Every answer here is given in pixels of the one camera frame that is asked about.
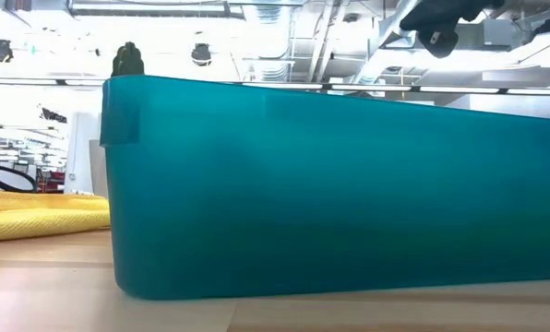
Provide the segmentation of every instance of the table surface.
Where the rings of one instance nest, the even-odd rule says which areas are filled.
[[[550,281],[146,302],[115,285],[109,231],[0,243],[0,332],[550,332]]]

